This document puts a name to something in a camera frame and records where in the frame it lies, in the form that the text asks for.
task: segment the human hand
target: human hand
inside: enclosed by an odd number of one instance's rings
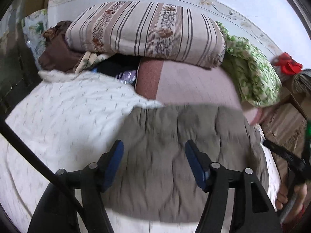
[[[286,219],[284,220],[284,223],[290,223],[301,212],[303,208],[303,202],[307,196],[307,191],[308,190],[307,190],[306,183],[295,186],[294,192],[297,194],[297,199],[296,199],[295,204],[293,205],[293,208],[291,209]],[[275,202],[275,206],[277,210],[281,210],[283,208],[283,204],[286,204],[288,202],[287,194],[288,194],[288,189],[286,185],[284,184],[284,182],[282,182],[279,192],[277,193],[277,199]]]

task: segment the folded comforter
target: folded comforter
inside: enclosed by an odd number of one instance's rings
[[[200,220],[207,194],[197,187],[186,159],[188,139],[228,169],[252,168],[268,189],[260,135],[241,111],[215,105],[134,108],[115,138],[125,152],[102,198],[117,212],[169,223]]]
[[[207,15],[170,3],[116,1],[83,11],[66,32],[70,49],[221,65],[225,40]]]

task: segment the fabric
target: fabric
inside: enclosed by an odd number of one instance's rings
[[[110,149],[134,106],[161,106],[137,95],[132,86],[103,74],[39,74],[43,82],[13,109],[6,122],[53,172],[79,170],[96,162]],[[48,181],[2,136],[0,183],[0,203],[14,225],[26,233]],[[115,232],[124,233],[118,226],[120,216],[111,210],[108,216]]]
[[[243,110],[251,125],[261,116],[260,108],[247,102],[241,104],[232,80],[221,67],[206,70],[170,60],[144,58],[139,64],[135,91],[164,104],[212,103]]]
[[[75,51],[145,56],[202,67],[222,63],[225,41],[206,15],[168,3],[117,1],[85,10],[66,32]]]
[[[302,69],[302,65],[293,60],[287,52],[282,53],[278,59],[274,65],[280,66],[281,72],[284,74],[295,75]]]
[[[139,56],[126,56],[118,53],[101,61],[96,67],[97,72],[119,79],[121,73],[137,70],[140,59]]]
[[[196,185],[187,161],[188,139],[227,169],[252,168],[268,190],[260,134],[241,111],[216,105],[137,107],[115,138],[123,141],[124,156],[102,198],[125,215],[169,223],[200,220],[207,194]]]
[[[279,192],[279,188],[281,186],[281,179],[280,179],[279,171],[276,167],[271,151],[262,144],[266,138],[263,134],[261,126],[257,123],[254,125],[254,128],[260,132],[260,136],[261,136],[260,145],[263,149],[263,152],[265,153],[265,157],[267,161],[267,168],[269,172],[269,187],[268,187],[267,194],[276,211],[275,201],[277,199],[277,193]]]
[[[83,57],[83,53],[70,50],[64,39],[70,24],[70,21],[59,22],[44,33],[47,47],[38,60],[43,70],[72,73],[74,66]]]
[[[61,21],[56,26],[51,27],[43,33],[43,37],[46,39],[46,47],[52,44],[52,41],[60,34],[64,34],[68,27],[71,25],[71,21]]]
[[[294,75],[291,87],[294,93],[311,95],[311,69],[305,69]]]
[[[34,56],[37,69],[41,70],[38,59],[45,50],[45,38],[42,34],[48,27],[48,12],[46,9],[38,10],[25,17],[21,24],[26,45]]]
[[[304,148],[306,123],[301,113],[293,105],[287,103],[277,108],[271,117],[261,124],[261,127],[266,139],[283,146],[296,156],[301,157]],[[283,158],[275,153],[272,154],[282,180],[287,175],[288,164]],[[307,188],[308,194],[304,201],[305,207],[308,206],[311,200],[310,183],[307,183]]]
[[[282,83],[265,55],[248,39],[229,35],[220,22],[217,24],[226,41],[222,67],[231,75],[242,101],[256,107],[277,103]]]
[[[74,72],[75,74],[78,74],[82,72],[85,69],[90,69],[94,66],[96,66],[98,63],[100,63],[102,60],[106,60],[110,57],[110,55],[106,54],[97,54],[97,53],[91,53],[87,51],[84,56],[82,57],[81,61],[78,62],[74,66]]]
[[[279,76],[280,81],[283,83],[285,83],[287,80],[289,80],[292,76],[291,75],[287,75],[282,73],[282,67],[280,66],[274,66],[272,65],[273,69],[275,70],[276,74]]]

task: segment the striped comforter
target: striped comforter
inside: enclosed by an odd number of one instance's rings
[[[201,67],[222,63],[225,41],[206,15],[168,3],[117,1],[94,5],[70,25],[75,51],[121,53]]]

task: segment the black cable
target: black cable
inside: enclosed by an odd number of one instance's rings
[[[0,118],[0,133],[38,172],[49,182],[56,186],[71,202],[86,225],[84,210],[79,201],[70,190],[58,179],[58,177],[29,149],[27,145],[15,134],[15,132]]]

